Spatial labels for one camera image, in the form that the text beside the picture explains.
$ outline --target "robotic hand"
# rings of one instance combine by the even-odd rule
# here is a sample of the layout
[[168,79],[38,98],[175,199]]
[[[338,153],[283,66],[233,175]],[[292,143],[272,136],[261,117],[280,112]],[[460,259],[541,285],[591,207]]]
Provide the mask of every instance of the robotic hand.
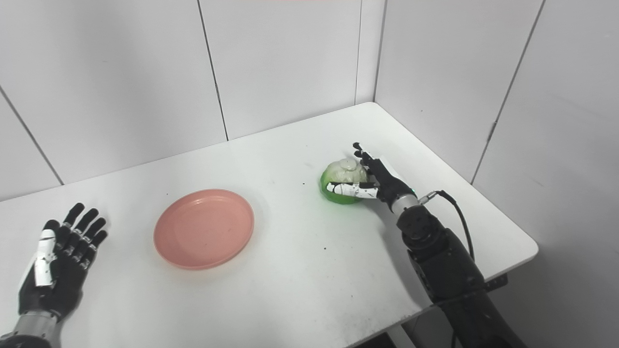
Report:
[[380,159],[374,159],[357,142],[353,147],[373,182],[332,182],[327,184],[327,190],[346,196],[378,198],[397,216],[397,226],[415,272],[432,302],[442,309],[454,328],[452,347],[457,336],[463,348],[526,348],[488,297],[487,292],[497,286],[484,282],[473,260],[472,243],[469,241],[467,251],[460,239],[423,206],[434,195],[446,198],[456,207],[468,236],[468,227],[456,201],[444,191],[434,191],[418,199]]
[[13,332],[0,337],[0,348],[50,348],[56,324],[77,308],[88,270],[107,237],[101,229],[105,219],[93,222],[96,209],[73,228],[83,210],[77,203],[62,225],[49,220],[43,227],[34,263],[19,290],[20,318]]

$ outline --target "robot finger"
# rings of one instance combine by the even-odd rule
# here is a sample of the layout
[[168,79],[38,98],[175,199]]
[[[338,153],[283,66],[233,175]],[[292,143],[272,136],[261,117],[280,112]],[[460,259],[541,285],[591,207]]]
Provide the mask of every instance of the robot finger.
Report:
[[82,258],[82,262],[80,263],[80,266],[82,266],[83,269],[88,269],[91,267],[92,263],[95,260],[95,256],[97,255],[99,245],[101,245],[101,243],[107,236],[108,233],[104,230],[101,230],[92,238],[92,242],[87,248],[84,257]]
[[82,219],[77,223],[76,227],[73,229],[73,232],[82,235],[86,230],[86,227],[90,225],[90,223],[99,215],[99,211],[95,208],[89,210]]
[[67,225],[62,225],[56,230],[56,248],[54,251],[63,250],[67,245],[71,229]]
[[338,183],[332,181],[327,184],[326,189],[335,194],[365,199],[375,199],[378,194],[378,188],[374,183]]
[[76,203],[67,214],[67,217],[64,218],[63,225],[71,228],[82,211],[84,211],[84,205],[82,203]]
[[39,238],[34,262],[35,286],[37,287],[51,286],[53,283],[50,264],[56,257],[54,254],[56,232],[52,229],[55,226],[59,226],[57,221],[48,221],[45,227],[51,228],[44,229]]
[[75,251],[73,252],[73,256],[71,256],[71,259],[77,263],[80,263],[82,261],[82,258],[86,254],[86,251],[88,251],[89,245],[90,243],[87,242],[86,239],[82,239],[81,241],[79,241]]
[[84,233],[84,235],[82,236],[82,239],[84,239],[87,243],[90,243],[92,241],[92,238],[95,236],[95,234],[103,227],[105,226],[105,219],[103,217],[98,218],[95,222],[93,222],[90,227],[88,228],[88,230],[86,231],[86,233]]

